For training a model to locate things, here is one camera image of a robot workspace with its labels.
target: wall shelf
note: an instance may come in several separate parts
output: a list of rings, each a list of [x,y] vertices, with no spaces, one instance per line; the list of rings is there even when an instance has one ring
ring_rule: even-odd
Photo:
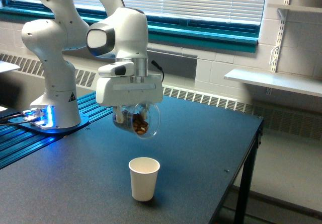
[[[322,97],[322,81],[256,69],[233,69],[226,80]]]
[[[20,67],[17,66],[16,64],[0,61],[0,73],[8,72],[16,69],[20,69]]]
[[[280,4],[268,4],[268,7],[277,8],[280,10],[290,10],[295,12],[307,12],[307,13],[322,13],[322,8],[304,7],[304,6],[292,6],[292,5],[280,5]]]

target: black table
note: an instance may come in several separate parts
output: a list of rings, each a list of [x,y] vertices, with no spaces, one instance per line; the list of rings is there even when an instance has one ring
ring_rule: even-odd
[[[262,118],[166,97],[142,141],[111,115],[0,170],[0,223],[211,223],[244,164],[243,223]],[[152,201],[131,197],[128,162],[161,164]]]

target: window sill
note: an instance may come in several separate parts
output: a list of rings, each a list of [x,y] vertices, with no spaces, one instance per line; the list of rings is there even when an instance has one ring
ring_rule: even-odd
[[[54,15],[51,12],[42,10],[27,10],[11,7],[0,8],[0,14],[6,15],[7,18],[15,16],[19,21],[30,21],[35,19],[53,19]],[[81,18],[89,24],[96,23],[104,17],[94,18],[84,16]],[[242,52],[255,53],[258,43],[257,37],[248,37],[243,35],[231,35],[225,33],[217,33],[214,30],[193,30],[191,27],[183,29],[182,26],[167,25],[160,26],[155,22],[148,22],[149,40],[167,43],[180,44],[187,48],[203,47],[208,49],[225,49]]]

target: black cable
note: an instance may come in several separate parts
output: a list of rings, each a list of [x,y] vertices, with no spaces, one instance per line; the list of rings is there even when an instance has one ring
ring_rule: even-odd
[[[0,126],[13,126],[13,125],[19,125],[19,124],[22,124],[22,123],[36,122],[36,121],[39,121],[39,120],[40,120],[40,118],[37,117],[35,119],[29,120],[29,121],[23,121],[23,122],[1,123]]]
[[[22,113],[11,115],[11,116],[8,116],[8,117],[1,118],[0,122],[7,122],[10,119],[13,119],[13,118],[16,118],[16,117],[21,117],[21,116],[23,116]]]
[[[163,75],[162,82],[163,82],[163,80],[165,79],[165,72],[163,71],[162,67],[155,60],[153,60],[151,62],[151,64],[154,65],[155,68],[157,68],[158,70],[160,70],[162,72],[162,75]]]

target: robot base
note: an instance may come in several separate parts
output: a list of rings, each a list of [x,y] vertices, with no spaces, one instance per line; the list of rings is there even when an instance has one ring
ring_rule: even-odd
[[[28,130],[31,130],[31,131],[35,131],[35,132],[38,132],[38,133],[42,133],[42,134],[48,134],[48,135],[69,135],[85,126],[87,126],[89,124],[89,117],[84,115],[84,114],[80,114],[80,124],[74,126],[74,127],[69,127],[69,128],[57,128],[57,129],[48,129],[48,130],[44,130],[44,129],[41,129],[40,127],[37,127],[35,126],[34,124],[32,123],[22,123],[22,124],[19,124],[19,126],[23,127],[23,128],[26,128]],[[19,118],[15,118],[15,119],[12,119],[10,120],[9,122],[11,123],[17,123],[17,122],[22,122],[22,121],[25,121],[23,119],[23,117],[19,117]]]

